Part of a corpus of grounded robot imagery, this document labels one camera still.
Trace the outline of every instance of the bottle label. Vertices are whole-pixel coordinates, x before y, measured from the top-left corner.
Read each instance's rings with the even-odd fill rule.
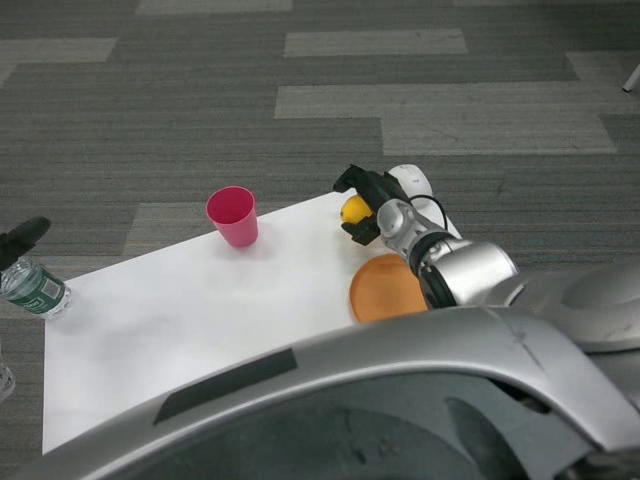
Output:
[[[64,282],[42,268],[42,278],[38,286],[28,295],[9,301],[21,306],[28,312],[39,315],[58,305],[62,301],[64,290]]]

